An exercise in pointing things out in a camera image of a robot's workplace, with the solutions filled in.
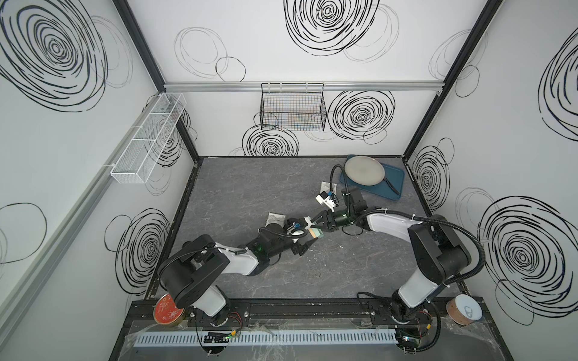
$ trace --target wall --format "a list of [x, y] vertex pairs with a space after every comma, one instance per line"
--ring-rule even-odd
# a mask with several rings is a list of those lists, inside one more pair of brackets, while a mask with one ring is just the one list
[[[108, 0], [3, 1], [0, 18], [0, 303], [7, 303], [156, 89]], [[147, 184], [111, 180], [1, 360], [109, 357], [127, 307], [150, 281], [192, 167], [175, 130]]]
[[186, 150], [174, 159], [157, 165], [146, 185], [113, 181], [0, 359], [108, 359], [131, 301], [146, 291], [192, 171]]
[[109, 1], [1, 6], [0, 305], [156, 92]]
[[[485, 1], [129, 3], [166, 81], [358, 81], [443, 80]], [[324, 131], [257, 132], [260, 96], [188, 94], [199, 154], [401, 155], [435, 94], [326, 92]]]
[[467, 283], [516, 360], [576, 358], [576, 13], [505, 1], [409, 162], [431, 209], [482, 240]]

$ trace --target can lid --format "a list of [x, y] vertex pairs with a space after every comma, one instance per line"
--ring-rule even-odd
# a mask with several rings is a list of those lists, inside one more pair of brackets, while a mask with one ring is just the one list
[[477, 301], [468, 295], [458, 295], [455, 298], [455, 306], [465, 317], [477, 321], [481, 318], [481, 307]]
[[154, 306], [154, 320], [160, 325], [171, 325], [183, 315], [184, 308], [177, 308], [170, 294], [166, 294]]

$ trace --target white plate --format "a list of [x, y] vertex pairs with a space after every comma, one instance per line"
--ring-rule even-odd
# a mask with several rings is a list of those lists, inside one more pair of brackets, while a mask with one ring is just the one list
[[356, 155], [345, 162], [348, 178], [361, 185], [376, 185], [383, 181], [386, 170], [377, 160], [364, 155]]

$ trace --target black cable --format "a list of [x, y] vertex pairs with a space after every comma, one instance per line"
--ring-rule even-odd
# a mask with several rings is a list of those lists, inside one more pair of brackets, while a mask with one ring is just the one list
[[261, 234], [263, 231], [267, 231], [267, 232], [269, 232], [269, 233], [271, 233], [272, 235], [275, 235], [275, 236], [277, 236], [277, 237], [285, 237], [285, 238], [297, 239], [297, 238], [306, 237], [307, 234], [309, 233], [309, 232], [307, 232], [307, 231], [304, 230], [304, 229], [297, 229], [297, 230], [300, 230], [300, 231], [302, 231], [303, 233], [301, 233], [301, 234], [299, 234], [299, 235], [286, 235], [285, 233], [275, 232], [274, 230], [270, 230], [269, 228], [266, 228], [266, 227], [260, 227], [260, 228], [259, 228], [259, 234]]
[[418, 217], [418, 216], [412, 216], [409, 215], [407, 213], [404, 212], [400, 212], [400, 211], [395, 211], [395, 210], [385, 210], [385, 209], [378, 209], [378, 210], [373, 210], [373, 211], [369, 211], [369, 212], [365, 212], [362, 215], [360, 215], [359, 217], [357, 217], [353, 222], [351, 222], [352, 224], [355, 224], [357, 221], [359, 221], [359, 219], [366, 217], [370, 214], [376, 214], [376, 213], [382, 213], [382, 214], [396, 214], [396, 215], [400, 215], [402, 217], [405, 218], [409, 218], [409, 219], [413, 219], [414, 221], [419, 221], [419, 222], [426, 222], [426, 223], [430, 223], [430, 224], [439, 224], [439, 225], [443, 225], [443, 226], [448, 226], [450, 228], [453, 228], [461, 233], [463, 233], [467, 238], [469, 238], [472, 243], [476, 246], [477, 251], [478, 251], [478, 260], [477, 260], [477, 265], [476, 267], [474, 267], [471, 271], [466, 272], [464, 274], [461, 274], [459, 276], [453, 277], [453, 278], [448, 278], [446, 281], [443, 282], [443, 284], [450, 285], [452, 283], [455, 282], [460, 282], [463, 281], [467, 278], [470, 278], [472, 276], [475, 276], [476, 274], [478, 274], [481, 270], [484, 269], [484, 265], [486, 264], [486, 253], [484, 252], [484, 248], [481, 245], [481, 242], [477, 239], [476, 236], [474, 236], [470, 231], [468, 231], [467, 229], [458, 226], [457, 224], [453, 224], [451, 222], [447, 222], [447, 221], [442, 221], [440, 219], [432, 219], [432, 218], [427, 218], [427, 217]]
[[439, 335], [442, 333], [442, 317], [439, 315], [439, 310], [435, 306], [435, 304], [432, 302], [432, 303], [430, 303], [430, 305], [432, 305], [433, 310], [435, 311], [435, 317], [436, 317], [436, 321], [437, 321], [437, 325], [436, 325], [436, 329], [435, 329], [435, 335], [433, 336], [433, 340], [427, 346], [423, 346], [423, 347], [421, 347], [421, 346], [419, 346], [419, 347], [404, 347], [404, 346], [401, 346], [400, 344], [395, 344], [403, 352], [410, 352], [410, 353], [424, 352], [424, 351], [427, 351], [430, 348], [434, 347], [434, 345], [438, 342]]
[[[357, 298], [357, 302], [360, 303], [362, 308], [366, 308], [367, 310], [369, 309], [369, 307], [365, 307], [365, 305], [363, 304], [363, 302], [361, 301], [360, 295], [364, 295], [364, 296], [368, 296], [368, 297], [373, 297], [377, 300], [380, 300], [381, 302], [383, 302], [384, 304], [388, 304], [389, 303], [389, 299], [386, 297], [381, 297], [378, 295], [374, 295], [373, 293], [370, 292], [357, 292], [356, 298]], [[396, 344], [396, 346], [403, 350], [404, 352], [423, 352], [423, 351], [427, 351], [430, 348], [432, 348], [439, 340], [439, 335], [442, 332], [442, 317], [439, 315], [439, 310], [438, 308], [435, 306], [435, 304], [432, 302], [430, 303], [430, 305], [432, 305], [433, 310], [435, 311], [435, 316], [436, 316], [436, 320], [438, 322], [438, 324], [436, 325], [436, 330], [435, 330], [435, 335], [433, 336], [433, 340], [427, 345], [427, 346], [423, 346], [423, 347], [417, 347], [417, 348], [408, 348], [408, 347], [403, 347], [399, 344]]]
[[281, 253], [279, 254], [279, 258], [277, 258], [277, 262], [275, 262], [275, 263], [269, 263], [269, 265], [270, 265], [270, 266], [274, 266], [274, 265], [276, 265], [277, 263], [279, 263], [280, 260], [281, 260]]
[[391, 184], [389, 179], [383, 178], [383, 180], [386, 181], [387, 185], [390, 186], [391, 190], [394, 191], [395, 194], [399, 195], [399, 191], [397, 189], [395, 189], [394, 185]]
[[360, 227], [361, 232], [357, 233], [356, 235], [352, 235], [351, 233], [347, 233], [347, 232], [345, 232], [345, 231], [343, 230], [343, 228], [345, 228], [345, 227], [347, 227], [347, 226], [354, 226], [354, 224], [346, 224], [345, 226], [342, 226], [342, 227], [341, 227], [341, 232], [345, 233], [346, 235], [348, 235], [348, 236], [359, 236], [359, 235], [362, 235], [362, 234], [363, 234], [363, 228], [361, 228], [361, 227]]
[[333, 173], [337, 168], [341, 169], [341, 174], [343, 174], [343, 184], [345, 185], [345, 193], [349, 194], [349, 186], [347, 185], [347, 173], [345, 173], [345, 169], [341, 164], [336, 164], [331, 169], [331, 174], [329, 175], [329, 191], [333, 193]]
[[203, 351], [205, 351], [206, 353], [209, 353], [209, 349], [208, 347], [203, 346], [202, 342], [201, 342], [201, 338], [199, 337], [199, 331], [197, 329], [197, 318], [195, 317], [195, 333], [197, 334], [197, 340], [199, 340], [199, 346], [201, 346], [201, 348], [203, 349]]

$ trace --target paper cup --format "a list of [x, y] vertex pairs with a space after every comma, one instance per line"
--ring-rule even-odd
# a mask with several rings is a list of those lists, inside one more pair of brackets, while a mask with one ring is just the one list
[[447, 314], [455, 323], [465, 326], [481, 318], [481, 307], [468, 295], [458, 295], [446, 304]]

